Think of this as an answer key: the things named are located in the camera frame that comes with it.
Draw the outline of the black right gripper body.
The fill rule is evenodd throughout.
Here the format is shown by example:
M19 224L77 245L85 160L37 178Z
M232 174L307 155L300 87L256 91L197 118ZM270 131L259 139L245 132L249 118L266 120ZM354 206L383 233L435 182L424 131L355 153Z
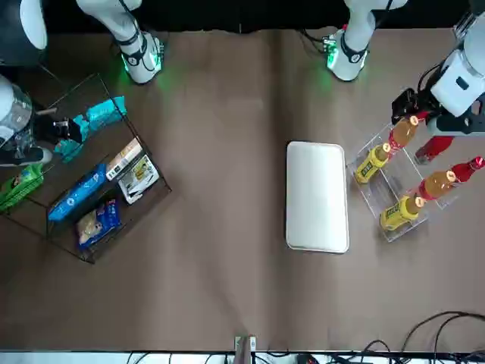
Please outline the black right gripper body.
M38 140L69 140L70 120L56 120L50 115L37 115L34 119L33 133Z

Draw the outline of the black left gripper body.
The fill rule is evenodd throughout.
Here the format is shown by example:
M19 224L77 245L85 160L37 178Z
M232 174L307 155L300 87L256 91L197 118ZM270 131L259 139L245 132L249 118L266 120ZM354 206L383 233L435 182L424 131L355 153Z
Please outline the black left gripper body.
M430 90L416 91L411 98L410 116L415 116L421 123L427 124L436 114L437 101Z

